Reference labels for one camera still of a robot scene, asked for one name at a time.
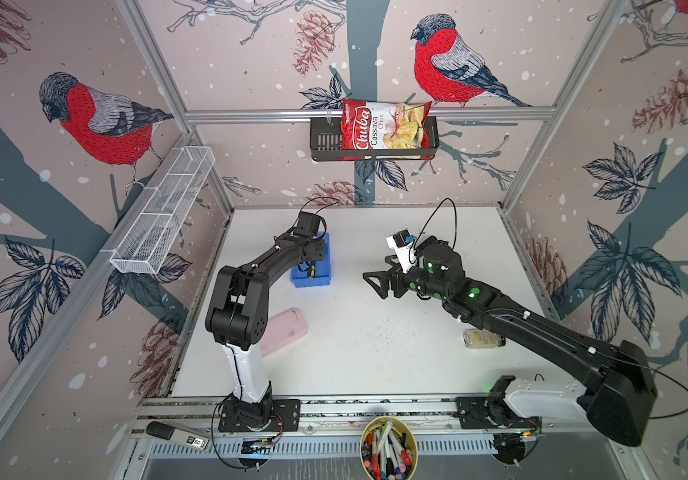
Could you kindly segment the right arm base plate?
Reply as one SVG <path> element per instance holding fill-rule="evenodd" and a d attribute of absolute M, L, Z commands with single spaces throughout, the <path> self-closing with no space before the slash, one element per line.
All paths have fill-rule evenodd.
<path fill-rule="evenodd" d="M 459 420 L 463 430 L 540 430 L 542 426 L 540 417 L 521 417 L 502 399 L 490 400 L 483 396 L 457 397 L 455 404 L 457 412 L 454 417 Z"/>

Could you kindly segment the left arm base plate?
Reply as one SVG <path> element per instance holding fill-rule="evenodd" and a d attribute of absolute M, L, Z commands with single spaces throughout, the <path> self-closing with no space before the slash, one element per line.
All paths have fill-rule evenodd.
<path fill-rule="evenodd" d="M 216 414 L 220 433 L 296 432 L 301 416 L 301 401 L 279 399 L 271 403 L 248 403 L 229 399 Z"/>

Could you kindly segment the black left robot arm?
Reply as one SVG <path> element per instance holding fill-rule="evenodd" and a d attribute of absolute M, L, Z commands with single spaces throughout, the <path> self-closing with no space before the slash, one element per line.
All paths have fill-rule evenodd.
<path fill-rule="evenodd" d="M 239 267 L 216 275 L 205 328 L 222 346 L 235 381 L 233 392 L 215 409 L 224 433 L 260 432 L 275 424 L 293 427 L 274 407 L 260 342 L 269 324 L 270 289 L 286 272 L 305 265 L 314 270 L 325 260 L 327 222 L 318 213 L 300 211 L 273 245 Z"/>

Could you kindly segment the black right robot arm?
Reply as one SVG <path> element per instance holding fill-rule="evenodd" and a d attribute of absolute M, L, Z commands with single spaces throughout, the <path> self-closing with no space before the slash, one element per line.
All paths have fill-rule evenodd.
<path fill-rule="evenodd" d="M 459 409 L 462 417 L 496 427 L 533 426 L 545 417 L 586 421 L 618 444 L 642 444 L 657 389 L 640 347 L 592 339 L 526 309 L 499 289 L 468 277 L 461 256 L 436 237 L 419 247 L 398 247 L 385 260 L 389 269 L 363 275 L 381 298 L 412 291 L 422 299 L 438 299 L 453 318 L 530 350 L 583 387 L 517 388 L 515 376 L 503 375 L 482 407 Z"/>

